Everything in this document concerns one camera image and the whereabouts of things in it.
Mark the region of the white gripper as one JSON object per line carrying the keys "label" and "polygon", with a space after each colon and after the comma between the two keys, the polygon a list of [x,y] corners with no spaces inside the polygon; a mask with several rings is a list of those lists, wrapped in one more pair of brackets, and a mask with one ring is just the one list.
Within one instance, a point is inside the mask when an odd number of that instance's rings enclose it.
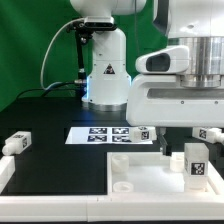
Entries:
{"label": "white gripper", "polygon": [[138,75],[128,96],[131,126],[155,126],[160,151],[168,156],[163,127],[224,128],[224,89],[184,88],[175,75]]}

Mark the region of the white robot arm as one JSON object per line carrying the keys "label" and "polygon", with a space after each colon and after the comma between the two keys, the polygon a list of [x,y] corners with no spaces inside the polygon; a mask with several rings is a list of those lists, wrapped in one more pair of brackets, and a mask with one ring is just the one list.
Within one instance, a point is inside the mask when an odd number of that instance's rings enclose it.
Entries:
{"label": "white robot arm", "polygon": [[137,58],[126,71],[126,36],[116,15],[140,11],[146,0],[70,0],[93,33],[93,69],[83,104],[124,108],[129,138],[141,143],[166,127],[191,127],[195,136],[224,144],[224,0],[153,0],[153,25],[167,47]]}

